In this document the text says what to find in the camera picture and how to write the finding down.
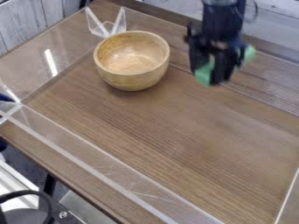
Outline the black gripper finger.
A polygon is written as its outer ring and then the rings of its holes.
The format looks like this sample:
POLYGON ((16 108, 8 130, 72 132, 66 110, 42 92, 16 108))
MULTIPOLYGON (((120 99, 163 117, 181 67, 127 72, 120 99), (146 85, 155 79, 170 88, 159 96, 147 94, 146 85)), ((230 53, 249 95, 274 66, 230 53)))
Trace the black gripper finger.
POLYGON ((211 84, 219 85, 229 81, 239 63, 239 54, 237 52, 218 52, 215 54, 215 64, 211 71, 211 84))
POLYGON ((209 67, 210 53, 206 47, 190 43, 190 64, 194 75, 199 75, 209 67))

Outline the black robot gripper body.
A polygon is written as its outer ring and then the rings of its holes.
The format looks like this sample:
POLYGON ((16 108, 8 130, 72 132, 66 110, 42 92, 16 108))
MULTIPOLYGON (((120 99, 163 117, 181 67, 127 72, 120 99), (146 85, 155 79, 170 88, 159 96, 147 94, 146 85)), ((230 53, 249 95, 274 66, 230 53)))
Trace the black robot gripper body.
POLYGON ((202 25, 187 24, 186 42, 191 59, 207 59, 211 54, 227 53, 245 58, 247 44, 241 32, 247 0, 202 0, 202 25))

